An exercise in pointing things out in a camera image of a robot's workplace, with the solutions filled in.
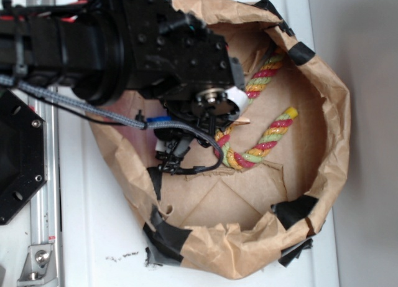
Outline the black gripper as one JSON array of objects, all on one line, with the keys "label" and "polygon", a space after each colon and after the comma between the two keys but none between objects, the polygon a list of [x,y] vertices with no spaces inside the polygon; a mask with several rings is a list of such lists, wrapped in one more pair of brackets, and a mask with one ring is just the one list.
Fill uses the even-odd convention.
[{"label": "black gripper", "polygon": [[127,89],[158,100],[170,120],[155,135],[163,142],[159,170],[197,174],[199,166],[181,167],[190,143],[215,144],[216,130],[236,121],[248,105],[244,75],[227,44],[192,14],[169,0],[124,0],[132,63]]}]

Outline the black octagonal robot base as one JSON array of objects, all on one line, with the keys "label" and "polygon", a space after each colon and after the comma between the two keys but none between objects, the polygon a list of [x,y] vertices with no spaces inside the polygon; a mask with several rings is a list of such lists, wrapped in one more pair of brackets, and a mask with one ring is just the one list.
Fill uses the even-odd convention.
[{"label": "black octagonal robot base", "polygon": [[1,95],[1,225],[46,183],[44,124],[15,94]]}]

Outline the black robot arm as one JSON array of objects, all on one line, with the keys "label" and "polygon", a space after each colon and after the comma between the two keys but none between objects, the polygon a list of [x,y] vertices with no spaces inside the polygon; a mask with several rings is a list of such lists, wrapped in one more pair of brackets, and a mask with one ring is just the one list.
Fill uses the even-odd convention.
[{"label": "black robot arm", "polygon": [[1,83],[40,98],[47,87],[70,87],[87,111],[110,105],[127,90],[158,100],[166,120],[117,122],[153,129],[159,170],[181,167],[193,140],[212,146],[244,112],[249,98],[242,67],[221,35],[169,0],[80,0],[64,6],[15,6],[1,0]]}]

